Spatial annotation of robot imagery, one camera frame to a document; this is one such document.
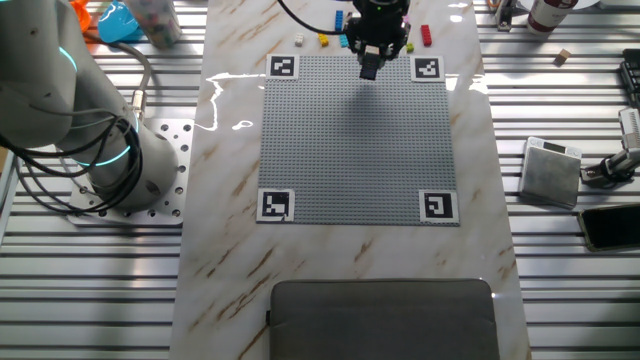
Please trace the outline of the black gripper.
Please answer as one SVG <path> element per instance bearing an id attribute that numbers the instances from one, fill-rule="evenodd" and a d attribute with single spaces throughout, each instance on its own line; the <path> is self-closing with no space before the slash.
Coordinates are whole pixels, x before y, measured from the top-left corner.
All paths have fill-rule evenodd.
<path id="1" fill-rule="evenodd" d="M 379 48 L 381 61 L 391 61 L 407 43 L 409 0 L 353 0 L 355 12 L 345 23 L 349 48 L 362 63 L 366 46 Z"/>

